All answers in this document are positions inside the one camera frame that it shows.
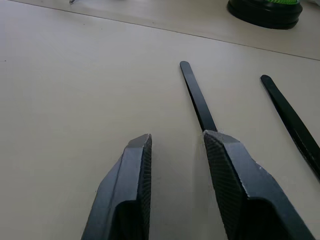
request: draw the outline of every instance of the white desk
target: white desk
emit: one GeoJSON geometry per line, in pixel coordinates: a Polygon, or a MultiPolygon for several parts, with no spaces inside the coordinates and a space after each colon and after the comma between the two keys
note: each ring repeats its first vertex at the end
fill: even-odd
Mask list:
{"type": "Polygon", "coordinates": [[[320,239],[320,184],[259,80],[273,78],[320,144],[320,61],[6,0],[0,23],[1,239],[80,239],[100,181],[144,133],[150,239],[225,239],[182,60],[218,129],[320,239]]]}
{"type": "Polygon", "coordinates": [[[228,0],[15,1],[320,60],[320,6],[310,2],[293,29],[276,30],[235,18],[228,0]]]}

